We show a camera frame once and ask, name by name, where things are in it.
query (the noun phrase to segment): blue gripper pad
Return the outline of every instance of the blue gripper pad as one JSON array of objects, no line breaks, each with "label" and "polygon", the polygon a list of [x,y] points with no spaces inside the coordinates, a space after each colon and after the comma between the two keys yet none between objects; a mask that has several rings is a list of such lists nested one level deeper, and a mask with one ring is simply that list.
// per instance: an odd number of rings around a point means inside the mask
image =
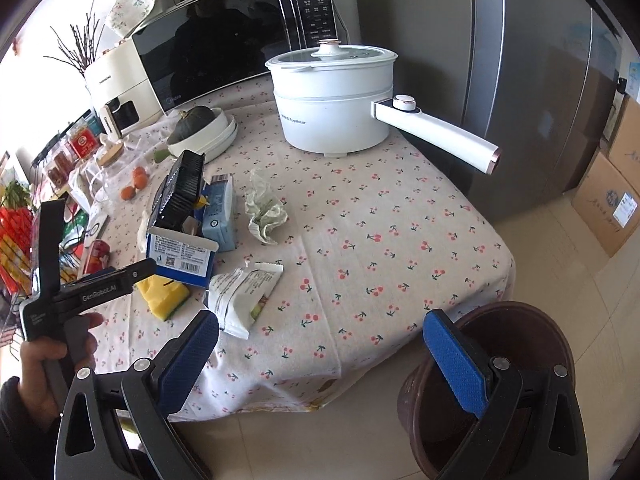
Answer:
[{"label": "blue gripper pad", "polygon": [[446,314],[440,309],[427,313],[422,337],[462,409],[481,418],[488,404],[485,377],[447,327],[450,320],[442,317]]},{"label": "blue gripper pad", "polygon": [[162,416],[166,418],[180,411],[213,352],[219,334],[216,315],[201,310],[178,339],[167,342],[165,347],[174,343],[181,348],[158,378],[158,410]]}]

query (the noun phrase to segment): brown pot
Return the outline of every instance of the brown pot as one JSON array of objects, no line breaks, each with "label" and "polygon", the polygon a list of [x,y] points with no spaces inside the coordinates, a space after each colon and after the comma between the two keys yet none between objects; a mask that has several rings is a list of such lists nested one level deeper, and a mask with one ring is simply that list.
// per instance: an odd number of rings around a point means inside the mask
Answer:
[{"label": "brown pot", "polygon": [[[541,310],[526,303],[501,301],[469,312],[456,326],[490,357],[506,357],[520,369],[563,365],[575,386],[569,343],[558,325]],[[476,421],[460,408],[440,368],[434,365],[427,352],[425,361],[407,377],[398,395],[400,423],[409,434],[416,462],[429,478],[436,478]],[[526,421],[515,416],[509,431],[517,434]],[[505,442],[515,439],[505,438]],[[515,449],[507,447],[498,452],[494,461],[497,469],[492,466],[494,472],[501,470],[500,463],[507,468],[505,464],[511,463],[509,456]]]}]

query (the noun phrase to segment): tissue box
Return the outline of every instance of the tissue box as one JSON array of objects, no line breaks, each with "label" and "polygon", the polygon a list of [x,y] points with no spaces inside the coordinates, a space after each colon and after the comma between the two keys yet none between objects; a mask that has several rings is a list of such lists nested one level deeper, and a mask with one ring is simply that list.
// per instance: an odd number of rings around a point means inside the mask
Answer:
[{"label": "tissue box", "polygon": [[156,274],[188,285],[209,286],[217,250],[207,238],[155,226],[146,232],[146,256],[156,261]]},{"label": "tissue box", "polygon": [[204,195],[209,203],[202,217],[202,235],[218,243],[219,251],[236,248],[234,227],[234,180],[230,174],[215,175],[205,186]]}]

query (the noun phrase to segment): black sleeve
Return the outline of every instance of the black sleeve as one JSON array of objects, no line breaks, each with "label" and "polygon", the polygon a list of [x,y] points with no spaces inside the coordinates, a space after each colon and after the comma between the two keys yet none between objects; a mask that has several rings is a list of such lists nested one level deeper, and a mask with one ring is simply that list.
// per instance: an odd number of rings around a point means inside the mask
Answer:
[{"label": "black sleeve", "polygon": [[[51,480],[56,457],[59,421],[44,433],[32,420],[18,394],[17,377],[12,377],[0,393],[0,433],[9,441],[2,449],[2,462],[20,462],[37,480]],[[16,471],[10,478],[28,478]]]}]

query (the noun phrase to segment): dried branch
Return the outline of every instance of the dried branch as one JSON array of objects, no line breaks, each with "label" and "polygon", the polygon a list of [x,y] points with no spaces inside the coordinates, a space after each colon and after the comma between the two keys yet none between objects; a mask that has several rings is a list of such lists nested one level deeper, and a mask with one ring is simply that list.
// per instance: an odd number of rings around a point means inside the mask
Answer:
[{"label": "dried branch", "polygon": [[66,44],[60,39],[56,30],[51,27],[51,30],[53,30],[53,33],[56,35],[58,49],[62,52],[66,60],[53,56],[44,56],[49,59],[55,59],[56,61],[71,65],[78,70],[82,77],[84,77],[84,70],[95,61],[98,44],[100,43],[102,32],[104,31],[103,23],[102,28],[100,29],[100,34],[98,35],[98,40],[95,41],[95,33],[98,30],[100,20],[96,20],[95,18],[94,3],[95,0],[91,0],[89,12],[84,14],[86,23],[82,26],[82,32],[80,31],[79,25],[69,25],[71,28],[71,34],[74,38],[74,48],[66,46]]}]

